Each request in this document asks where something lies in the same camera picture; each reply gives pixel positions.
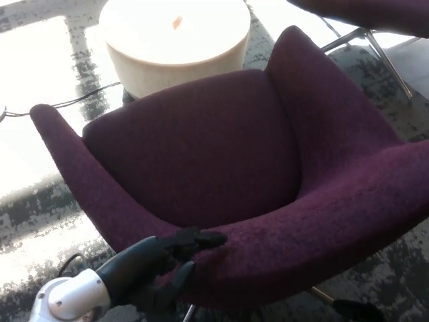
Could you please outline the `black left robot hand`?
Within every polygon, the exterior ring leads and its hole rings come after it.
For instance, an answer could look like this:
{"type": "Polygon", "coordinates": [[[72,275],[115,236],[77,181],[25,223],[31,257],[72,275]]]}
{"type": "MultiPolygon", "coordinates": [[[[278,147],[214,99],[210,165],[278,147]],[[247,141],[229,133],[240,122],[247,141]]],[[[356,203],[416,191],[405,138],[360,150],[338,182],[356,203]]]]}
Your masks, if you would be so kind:
{"type": "Polygon", "coordinates": [[[224,245],[227,235],[196,227],[167,237],[147,237],[96,270],[110,307],[133,305],[139,312],[169,313],[194,274],[197,253],[224,245]]]}

